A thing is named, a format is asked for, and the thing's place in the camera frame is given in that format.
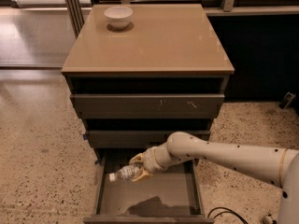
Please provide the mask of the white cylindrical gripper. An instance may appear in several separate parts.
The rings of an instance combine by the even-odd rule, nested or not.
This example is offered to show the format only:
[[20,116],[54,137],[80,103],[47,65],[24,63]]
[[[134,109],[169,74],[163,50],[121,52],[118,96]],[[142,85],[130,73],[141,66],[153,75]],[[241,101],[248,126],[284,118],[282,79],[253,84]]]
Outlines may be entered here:
[[162,173],[173,165],[179,164],[179,159],[170,154],[167,144],[148,148],[143,154],[138,153],[129,160],[130,165],[142,165],[132,170],[132,182],[148,179],[152,174]]

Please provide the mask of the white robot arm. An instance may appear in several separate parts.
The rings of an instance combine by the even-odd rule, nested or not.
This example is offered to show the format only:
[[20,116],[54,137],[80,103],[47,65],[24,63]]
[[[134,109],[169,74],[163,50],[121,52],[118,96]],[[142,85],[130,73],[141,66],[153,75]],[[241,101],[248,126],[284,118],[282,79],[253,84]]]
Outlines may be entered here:
[[175,132],[165,143],[135,155],[130,163],[141,164],[144,174],[152,175],[201,158],[281,188],[278,224],[299,224],[298,150],[215,143]]

